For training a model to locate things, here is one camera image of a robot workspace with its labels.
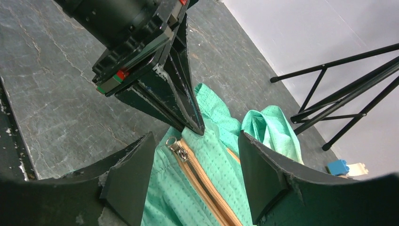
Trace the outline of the jacket zipper slider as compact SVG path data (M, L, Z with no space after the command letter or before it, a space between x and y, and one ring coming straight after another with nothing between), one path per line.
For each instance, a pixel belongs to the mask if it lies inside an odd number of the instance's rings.
M188 160L188 153L183 149L176 137L169 137L166 140L166 146L182 161Z

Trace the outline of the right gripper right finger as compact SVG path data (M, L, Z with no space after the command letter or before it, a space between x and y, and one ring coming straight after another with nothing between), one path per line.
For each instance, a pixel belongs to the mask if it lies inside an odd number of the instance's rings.
M252 221L257 226L396 226L399 175L368 180L304 166L239 135L239 158Z

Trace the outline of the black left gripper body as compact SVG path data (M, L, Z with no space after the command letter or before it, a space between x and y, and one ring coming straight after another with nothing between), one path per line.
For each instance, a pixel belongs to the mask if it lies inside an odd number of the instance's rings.
M105 47L92 67L96 89L110 96L135 66L170 42L195 0L58 0Z

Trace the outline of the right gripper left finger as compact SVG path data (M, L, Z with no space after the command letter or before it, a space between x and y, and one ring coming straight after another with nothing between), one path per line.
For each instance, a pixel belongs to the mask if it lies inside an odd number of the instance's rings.
M61 178L0 179L3 226L138 226L156 142L152 132Z

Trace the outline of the green and orange jacket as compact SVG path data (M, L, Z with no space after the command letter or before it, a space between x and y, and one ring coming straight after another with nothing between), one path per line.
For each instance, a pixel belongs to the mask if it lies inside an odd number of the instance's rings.
M155 149L143 226L250 226L252 218L239 158L244 131L268 148L302 163L300 144L283 111L250 110L243 121L208 86L195 87L205 123L202 136L170 128ZM176 137L188 153L182 162L167 146Z

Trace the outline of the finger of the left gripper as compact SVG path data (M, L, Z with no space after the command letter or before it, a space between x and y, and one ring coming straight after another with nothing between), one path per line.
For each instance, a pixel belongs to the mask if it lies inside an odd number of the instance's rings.
M185 128L185 125L159 100L138 84L123 88L115 93L115 97L128 106L150 115L179 131Z
M154 118L183 131L188 128L202 136L205 124L194 95L187 47L187 14L175 29L172 41L156 52L157 72L152 89L158 103Z

